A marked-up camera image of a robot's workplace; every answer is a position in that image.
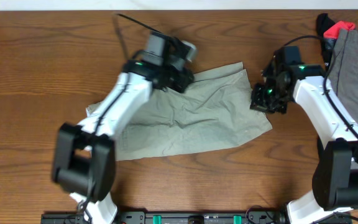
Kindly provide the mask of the khaki green shorts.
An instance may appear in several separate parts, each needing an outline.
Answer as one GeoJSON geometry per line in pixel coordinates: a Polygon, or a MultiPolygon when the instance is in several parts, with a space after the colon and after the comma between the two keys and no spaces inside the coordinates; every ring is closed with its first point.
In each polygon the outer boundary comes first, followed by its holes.
{"type": "Polygon", "coordinates": [[[195,75],[184,93],[154,90],[116,141],[119,161],[241,146],[270,131],[250,109],[252,88],[241,62],[195,75]]]}

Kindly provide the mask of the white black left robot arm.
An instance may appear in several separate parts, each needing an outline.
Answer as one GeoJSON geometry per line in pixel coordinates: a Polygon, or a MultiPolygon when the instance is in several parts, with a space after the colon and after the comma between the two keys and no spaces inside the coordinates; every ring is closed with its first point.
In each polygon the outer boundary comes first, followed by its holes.
{"type": "Polygon", "coordinates": [[[116,141],[154,90],[185,92],[194,80],[186,64],[196,53],[195,45],[152,31],[146,48],[127,59],[117,83],[99,106],[78,124],[61,125],[51,178],[77,205],[75,212],[43,214],[42,223],[114,222],[117,207],[110,190],[116,141]]]}

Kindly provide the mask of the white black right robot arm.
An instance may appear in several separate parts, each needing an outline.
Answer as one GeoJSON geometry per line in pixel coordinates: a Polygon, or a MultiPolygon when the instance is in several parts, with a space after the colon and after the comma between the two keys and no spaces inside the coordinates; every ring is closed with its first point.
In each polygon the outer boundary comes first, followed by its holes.
{"type": "Polygon", "coordinates": [[[262,71],[264,83],[252,90],[250,108],[286,113],[301,106],[318,133],[319,162],[312,189],[288,202],[275,223],[350,223],[358,209],[358,124],[336,96],[324,68],[301,61],[296,46],[273,53],[262,71]]]}

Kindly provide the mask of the red garment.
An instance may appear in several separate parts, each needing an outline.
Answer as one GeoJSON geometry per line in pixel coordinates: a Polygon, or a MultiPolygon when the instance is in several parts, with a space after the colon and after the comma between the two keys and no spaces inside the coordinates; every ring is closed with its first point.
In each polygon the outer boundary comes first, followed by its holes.
{"type": "Polygon", "coordinates": [[[324,32],[323,37],[325,39],[337,39],[341,30],[354,30],[356,24],[353,22],[339,21],[324,32]]]}

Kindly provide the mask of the grey garment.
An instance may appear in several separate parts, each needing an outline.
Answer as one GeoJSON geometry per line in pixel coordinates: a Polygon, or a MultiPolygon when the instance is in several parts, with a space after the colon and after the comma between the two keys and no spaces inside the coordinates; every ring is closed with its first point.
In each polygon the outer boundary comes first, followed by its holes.
{"type": "Polygon", "coordinates": [[[358,31],[340,30],[329,79],[337,97],[358,123],[358,31]]]}

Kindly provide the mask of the black garment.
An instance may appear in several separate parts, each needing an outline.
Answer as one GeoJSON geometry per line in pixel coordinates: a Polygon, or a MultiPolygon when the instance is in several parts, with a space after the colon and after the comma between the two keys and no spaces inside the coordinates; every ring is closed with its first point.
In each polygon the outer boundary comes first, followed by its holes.
{"type": "Polygon", "coordinates": [[[333,47],[336,42],[335,39],[330,39],[328,37],[324,37],[324,33],[332,28],[336,22],[334,22],[327,13],[321,13],[316,18],[316,32],[317,35],[323,40],[321,40],[321,55],[324,61],[325,70],[328,71],[330,64],[331,64],[331,58],[333,54],[333,47]]]}

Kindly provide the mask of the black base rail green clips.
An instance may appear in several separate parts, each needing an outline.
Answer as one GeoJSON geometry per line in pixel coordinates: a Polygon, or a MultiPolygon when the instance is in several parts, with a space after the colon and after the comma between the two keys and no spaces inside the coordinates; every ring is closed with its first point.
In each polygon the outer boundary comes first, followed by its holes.
{"type": "MultiPolygon", "coordinates": [[[[85,215],[74,212],[45,212],[40,218],[41,224],[80,224],[90,223],[85,215]]],[[[284,211],[253,206],[244,213],[167,213],[126,211],[118,212],[113,224],[284,224],[290,223],[284,211]]],[[[315,223],[351,224],[350,218],[324,218],[315,223]]]]}

